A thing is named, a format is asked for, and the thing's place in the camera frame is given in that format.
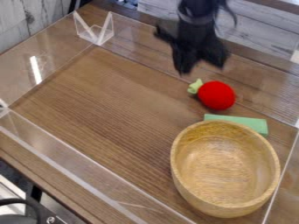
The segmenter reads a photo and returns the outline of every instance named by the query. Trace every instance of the green felt piece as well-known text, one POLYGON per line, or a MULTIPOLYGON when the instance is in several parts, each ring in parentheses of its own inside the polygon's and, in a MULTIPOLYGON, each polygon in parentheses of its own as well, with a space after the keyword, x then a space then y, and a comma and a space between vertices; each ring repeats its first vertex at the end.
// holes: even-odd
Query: green felt piece
POLYGON ((188 88, 188 93, 192 94, 192 95, 196 95, 197 92, 199 92, 199 89, 201 87, 203 83, 201 83, 201 80, 197 79, 191 85, 189 85, 189 88, 188 88))
POLYGON ((208 120, 224 120, 224 121, 240 123, 248 126, 252 130, 255 130, 263 137, 267 137, 267 120, 264 119, 205 114, 204 121, 208 121, 208 120))

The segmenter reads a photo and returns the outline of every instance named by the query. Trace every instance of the red ball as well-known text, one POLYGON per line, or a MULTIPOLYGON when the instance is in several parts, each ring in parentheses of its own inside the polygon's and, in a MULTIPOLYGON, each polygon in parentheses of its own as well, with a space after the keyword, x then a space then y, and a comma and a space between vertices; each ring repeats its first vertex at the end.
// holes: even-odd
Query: red ball
POLYGON ((199 89, 197 96, 201 103, 211 109, 228 109, 235 101, 236 96, 232 88, 220 81, 207 82, 199 89))

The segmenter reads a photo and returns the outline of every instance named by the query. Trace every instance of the bowl rim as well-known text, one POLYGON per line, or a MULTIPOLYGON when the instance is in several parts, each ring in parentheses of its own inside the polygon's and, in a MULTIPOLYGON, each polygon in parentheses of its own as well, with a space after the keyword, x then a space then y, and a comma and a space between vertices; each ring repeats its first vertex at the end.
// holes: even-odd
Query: bowl rim
POLYGON ((171 168, 172 168, 172 175, 175 175, 177 181, 180 182, 181 187, 185 189, 185 191, 191 194, 191 196, 193 198, 196 198, 197 200, 201 200, 203 202, 205 202, 210 205, 214 205, 215 207, 223 207, 223 208, 244 208, 244 207, 252 207, 254 205, 256 205, 260 202, 266 202, 266 200, 270 198, 270 196, 272 195, 275 189, 278 188, 279 185, 279 179, 280 179, 280 163, 279 163, 279 158, 276 155, 276 151, 272 147, 272 145, 270 144, 270 142, 246 125, 239 124, 236 122, 230 122, 230 121, 224 121, 224 120, 210 120, 210 121, 203 121, 203 122, 196 122, 195 124, 192 124, 191 126, 188 126, 177 135, 177 137, 175 138, 173 142, 172 142, 172 150, 171 150, 171 168), (268 186, 268 188, 266 189, 266 191, 263 192, 263 194, 246 202, 240 202, 240 203, 223 203, 223 204, 216 204, 203 198, 200 198, 199 196, 196 196, 193 194, 192 191, 189 191, 189 189, 185 187, 185 184, 181 180, 181 176, 179 174, 179 170, 176 167, 176 163, 175 163, 175 152, 176 152, 176 145, 179 143, 179 141, 183 138, 183 135, 192 130, 193 128, 196 128, 197 126, 205 124, 205 123, 227 123, 235 126, 239 126, 242 129, 247 130, 251 134, 254 134, 259 140, 267 145, 267 149, 271 152, 271 158, 274 159, 275 162, 275 177, 272 180, 271 185, 268 186))

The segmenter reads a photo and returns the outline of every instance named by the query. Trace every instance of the wooden table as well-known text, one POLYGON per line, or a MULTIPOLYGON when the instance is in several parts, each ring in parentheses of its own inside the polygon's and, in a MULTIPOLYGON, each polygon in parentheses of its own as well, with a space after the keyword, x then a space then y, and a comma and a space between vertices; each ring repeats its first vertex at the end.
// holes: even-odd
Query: wooden table
MULTIPOLYGON (((101 24, 107 11, 93 3, 80 10, 80 15, 91 25, 101 24)), ((275 212, 266 204, 251 215, 223 220, 195 212, 177 193, 171 177, 169 149, 179 132, 201 121, 205 113, 264 118, 270 129, 267 140, 284 168, 298 133, 294 125, 299 113, 299 78, 238 55, 232 55, 223 71, 200 63, 191 76, 180 78, 173 70, 169 46, 155 39, 153 27, 116 14, 113 19, 116 36, 103 47, 89 45, 76 37, 71 31, 73 21, 65 17, 1 56, 0 86, 4 90, 0 88, 0 95, 9 95, 11 102, 23 95, 9 108, 31 122, 28 124, 15 114, 7 119, 3 117, 0 124, 8 127, 9 119, 13 120, 15 127, 9 129, 25 143, 16 142, 0 131, 1 159, 89 223, 143 223, 117 209, 119 205, 132 208, 132 213, 148 223, 256 224, 263 222, 266 215, 268 223, 296 223, 298 157, 292 157, 286 169, 272 206, 275 212), (48 64, 43 63, 43 75, 55 73, 25 94, 36 83, 17 73, 24 71, 17 67, 24 69, 25 65, 16 57, 29 53, 31 58, 31 51, 45 52, 48 64), (226 81, 236 89, 234 108, 210 111, 187 95, 188 83, 199 77, 204 81, 226 81), (53 161, 60 161, 59 165, 33 153, 35 149, 53 161), (104 189, 111 196, 112 186, 105 186, 104 172, 99 171, 97 164, 169 208, 152 200, 148 207, 140 207, 133 203, 136 192, 129 192, 135 188, 125 185, 123 189, 121 181, 119 195, 113 193, 121 200, 113 208, 108 204, 111 201, 95 190, 104 189), (151 203, 161 207, 160 213, 151 203)))

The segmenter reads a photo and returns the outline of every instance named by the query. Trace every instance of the wooden bowl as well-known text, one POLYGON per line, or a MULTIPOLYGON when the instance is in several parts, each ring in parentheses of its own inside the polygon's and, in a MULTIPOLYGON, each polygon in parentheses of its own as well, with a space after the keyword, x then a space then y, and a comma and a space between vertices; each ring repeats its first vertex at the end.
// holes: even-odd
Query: wooden bowl
POLYGON ((199 122, 180 133, 171 165, 181 196, 201 212, 220 218, 258 210, 280 176, 268 141, 251 128, 227 121, 199 122))

